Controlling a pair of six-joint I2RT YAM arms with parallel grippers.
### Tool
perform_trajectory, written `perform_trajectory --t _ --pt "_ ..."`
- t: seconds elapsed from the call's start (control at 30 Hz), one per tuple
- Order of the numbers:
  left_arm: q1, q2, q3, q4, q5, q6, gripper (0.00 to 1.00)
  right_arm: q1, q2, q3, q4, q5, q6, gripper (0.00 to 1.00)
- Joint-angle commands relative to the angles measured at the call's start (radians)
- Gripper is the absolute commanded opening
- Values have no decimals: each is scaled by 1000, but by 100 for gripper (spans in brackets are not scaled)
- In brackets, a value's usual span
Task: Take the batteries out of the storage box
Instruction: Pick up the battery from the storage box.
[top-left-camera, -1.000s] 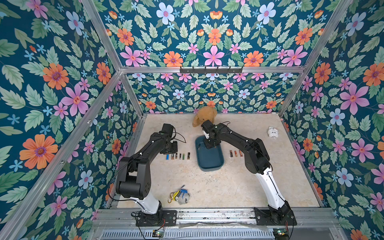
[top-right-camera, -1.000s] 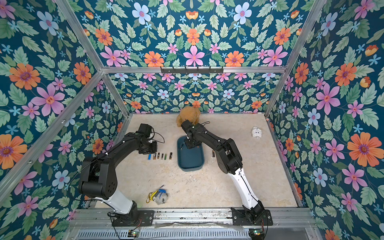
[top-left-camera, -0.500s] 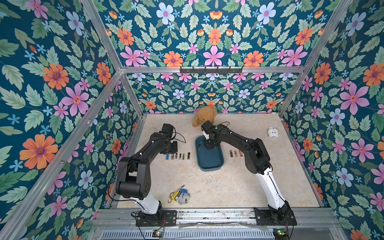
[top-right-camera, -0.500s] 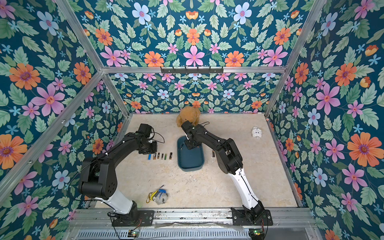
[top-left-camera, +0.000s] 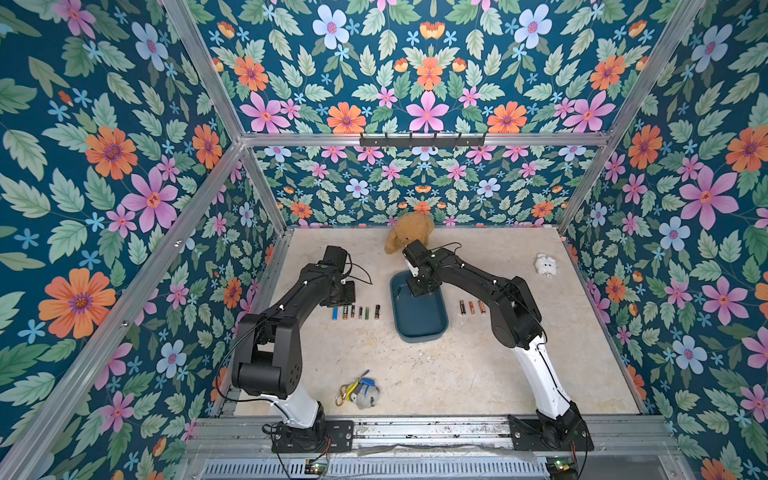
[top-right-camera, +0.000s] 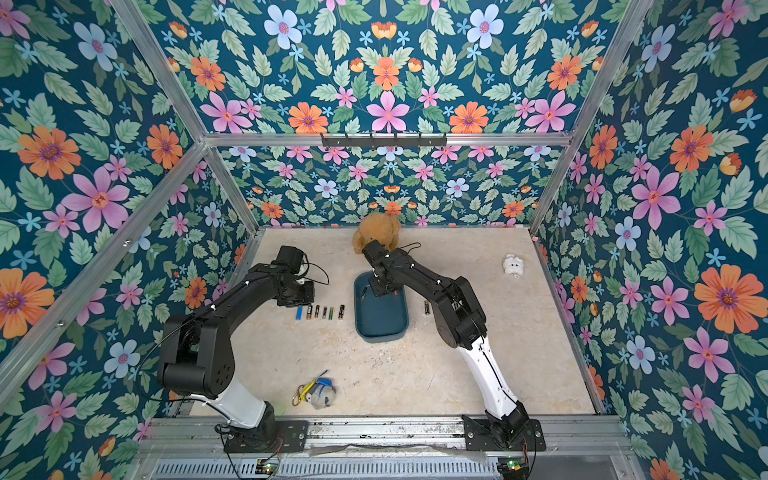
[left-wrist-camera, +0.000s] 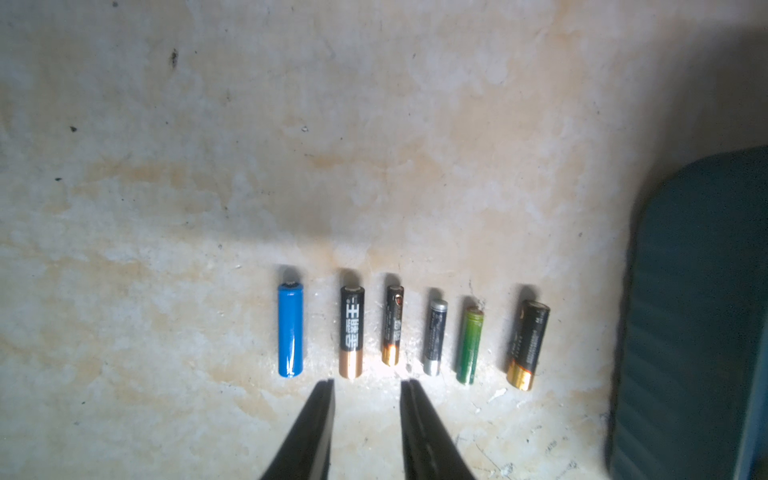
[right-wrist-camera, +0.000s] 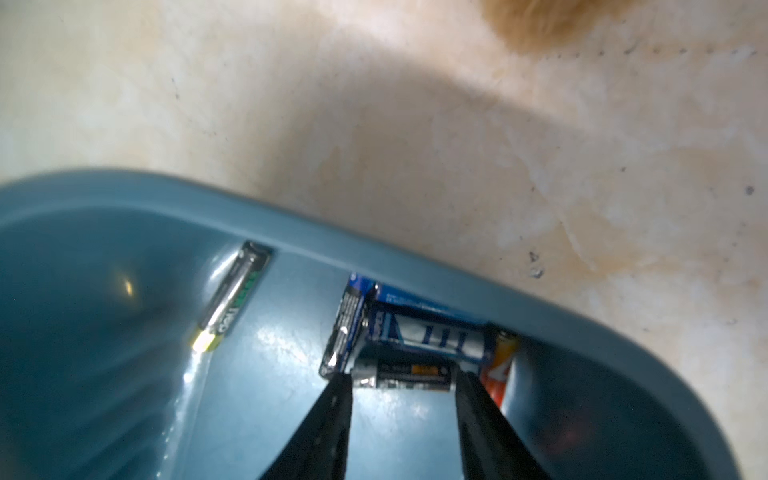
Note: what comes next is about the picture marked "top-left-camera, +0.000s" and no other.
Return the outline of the teal plastic storage tray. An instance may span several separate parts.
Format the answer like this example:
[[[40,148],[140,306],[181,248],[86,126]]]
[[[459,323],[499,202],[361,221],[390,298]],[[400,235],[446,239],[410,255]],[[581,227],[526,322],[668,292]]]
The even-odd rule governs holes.
[[[408,285],[411,273],[402,271],[390,280],[390,297],[395,330],[406,343],[424,343],[440,338],[449,318],[440,289],[414,296]]]

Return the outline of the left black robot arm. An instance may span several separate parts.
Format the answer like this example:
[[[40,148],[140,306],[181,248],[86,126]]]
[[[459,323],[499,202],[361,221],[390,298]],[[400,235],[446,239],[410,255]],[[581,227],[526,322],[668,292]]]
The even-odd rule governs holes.
[[[301,386],[301,328],[318,307],[355,302],[349,260],[347,250],[328,246],[321,260],[301,269],[296,283],[275,304],[240,321],[230,383],[252,400],[270,403],[289,428],[318,429],[323,422],[321,403]]]

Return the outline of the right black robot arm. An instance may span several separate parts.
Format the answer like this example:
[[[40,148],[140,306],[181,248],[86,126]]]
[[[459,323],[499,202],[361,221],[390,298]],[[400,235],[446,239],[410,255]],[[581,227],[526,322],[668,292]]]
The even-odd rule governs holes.
[[[408,286],[413,295],[432,293],[449,284],[488,307],[491,331],[501,345],[515,354],[541,420],[566,422],[580,415],[551,362],[542,315],[523,278],[493,275],[447,248],[429,249],[418,240],[404,248],[403,256],[412,275]]]

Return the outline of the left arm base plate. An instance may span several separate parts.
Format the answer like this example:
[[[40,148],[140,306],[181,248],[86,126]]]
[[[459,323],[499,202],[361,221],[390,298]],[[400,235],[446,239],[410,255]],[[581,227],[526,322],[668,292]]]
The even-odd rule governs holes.
[[[323,420],[309,429],[280,422],[265,430],[273,453],[345,453],[353,446],[355,423],[351,420]]]

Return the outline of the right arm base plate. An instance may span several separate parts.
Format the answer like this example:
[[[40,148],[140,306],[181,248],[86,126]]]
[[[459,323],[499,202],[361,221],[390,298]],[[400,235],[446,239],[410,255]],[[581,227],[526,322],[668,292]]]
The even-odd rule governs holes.
[[[586,421],[567,411],[556,419],[537,413],[535,418],[507,416],[513,446],[520,451],[594,450]]]

